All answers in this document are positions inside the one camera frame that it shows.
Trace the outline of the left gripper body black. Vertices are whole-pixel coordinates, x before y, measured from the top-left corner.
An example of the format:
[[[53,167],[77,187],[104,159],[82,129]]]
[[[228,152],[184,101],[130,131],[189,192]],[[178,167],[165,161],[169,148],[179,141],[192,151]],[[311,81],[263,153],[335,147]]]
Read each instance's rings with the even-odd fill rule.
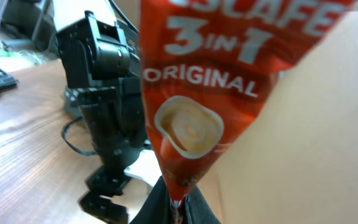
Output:
[[[78,201],[82,211],[108,224],[128,224],[127,208],[111,199],[122,196],[130,180],[123,172],[111,173],[101,165],[85,180],[88,191]]]

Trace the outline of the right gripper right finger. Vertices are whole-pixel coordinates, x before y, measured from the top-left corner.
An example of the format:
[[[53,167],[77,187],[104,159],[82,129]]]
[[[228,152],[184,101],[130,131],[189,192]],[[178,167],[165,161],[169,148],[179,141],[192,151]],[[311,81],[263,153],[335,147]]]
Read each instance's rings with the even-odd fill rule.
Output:
[[[185,197],[185,218],[186,224],[221,224],[197,186]]]

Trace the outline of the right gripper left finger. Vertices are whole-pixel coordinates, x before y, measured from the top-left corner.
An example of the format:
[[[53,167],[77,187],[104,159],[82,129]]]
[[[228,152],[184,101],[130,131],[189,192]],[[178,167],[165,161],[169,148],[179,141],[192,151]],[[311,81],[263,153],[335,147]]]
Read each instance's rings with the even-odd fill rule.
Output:
[[[162,176],[130,224],[169,224],[169,194]]]

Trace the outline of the red stick sachet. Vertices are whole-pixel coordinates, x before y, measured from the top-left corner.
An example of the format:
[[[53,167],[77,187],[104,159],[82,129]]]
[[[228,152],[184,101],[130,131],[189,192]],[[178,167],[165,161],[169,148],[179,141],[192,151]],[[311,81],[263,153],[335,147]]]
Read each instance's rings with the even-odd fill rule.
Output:
[[[351,0],[143,0],[141,87],[148,137],[169,193],[170,223],[255,121],[278,82]]]

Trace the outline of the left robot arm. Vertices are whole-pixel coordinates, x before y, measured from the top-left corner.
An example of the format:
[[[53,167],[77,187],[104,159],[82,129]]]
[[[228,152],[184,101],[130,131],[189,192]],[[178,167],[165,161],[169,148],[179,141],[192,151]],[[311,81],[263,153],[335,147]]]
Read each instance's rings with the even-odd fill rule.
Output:
[[[125,169],[146,137],[139,57],[113,1],[55,1],[58,59],[0,92],[0,223],[127,223]]]

